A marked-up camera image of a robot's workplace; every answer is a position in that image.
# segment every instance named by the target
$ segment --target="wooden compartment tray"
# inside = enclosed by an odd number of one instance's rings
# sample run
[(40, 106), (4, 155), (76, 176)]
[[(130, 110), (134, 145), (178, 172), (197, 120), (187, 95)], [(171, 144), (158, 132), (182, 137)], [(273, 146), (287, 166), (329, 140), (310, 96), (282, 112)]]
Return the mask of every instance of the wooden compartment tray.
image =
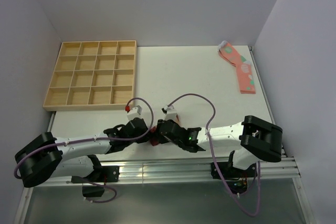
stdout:
[(62, 43), (43, 107), (124, 109), (134, 97), (136, 41)]

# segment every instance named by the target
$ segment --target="wooden frame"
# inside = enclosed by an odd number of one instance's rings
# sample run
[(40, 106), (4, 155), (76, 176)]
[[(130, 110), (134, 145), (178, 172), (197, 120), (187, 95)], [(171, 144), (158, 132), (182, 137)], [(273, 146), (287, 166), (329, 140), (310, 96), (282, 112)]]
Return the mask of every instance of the wooden frame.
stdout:
[(135, 40), (63, 42), (43, 108), (124, 109), (134, 97), (136, 43)]

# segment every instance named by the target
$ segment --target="green dot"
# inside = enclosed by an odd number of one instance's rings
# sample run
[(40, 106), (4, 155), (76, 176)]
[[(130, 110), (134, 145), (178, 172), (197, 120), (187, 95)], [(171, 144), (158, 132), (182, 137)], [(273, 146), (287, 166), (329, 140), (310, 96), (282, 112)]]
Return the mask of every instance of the green dot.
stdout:
[(231, 48), (231, 47), (226, 47), (226, 48), (224, 48), (224, 50), (225, 50), (228, 54), (230, 54), (230, 53), (232, 52), (232, 48)]
[(242, 62), (245, 62), (246, 61), (246, 59), (244, 58), (244, 56), (240, 56), (240, 59), (242, 60)]

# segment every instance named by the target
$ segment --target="wall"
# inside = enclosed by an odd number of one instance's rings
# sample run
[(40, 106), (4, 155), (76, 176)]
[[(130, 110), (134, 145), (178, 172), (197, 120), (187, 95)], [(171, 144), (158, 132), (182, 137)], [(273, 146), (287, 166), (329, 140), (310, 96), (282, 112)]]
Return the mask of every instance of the wall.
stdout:
[(277, 0), (255, 57), (316, 219), (334, 223), (335, 0)]
[(253, 45), (276, 0), (39, 0), (63, 41)]
[(36, 0), (0, 0), (1, 223), (12, 223), (23, 190), (14, 155), (45, 131), (43, 99), (60, 40)]

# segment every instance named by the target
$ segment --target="wooden organizer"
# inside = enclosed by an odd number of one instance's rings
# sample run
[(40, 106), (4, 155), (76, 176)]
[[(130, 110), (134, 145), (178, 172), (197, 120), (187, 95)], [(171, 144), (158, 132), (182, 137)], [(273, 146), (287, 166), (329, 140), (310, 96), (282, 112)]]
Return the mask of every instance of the wooden organizer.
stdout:
[(64, 42), (43, 108), (123, 109), (134, 97), (136, 41)]

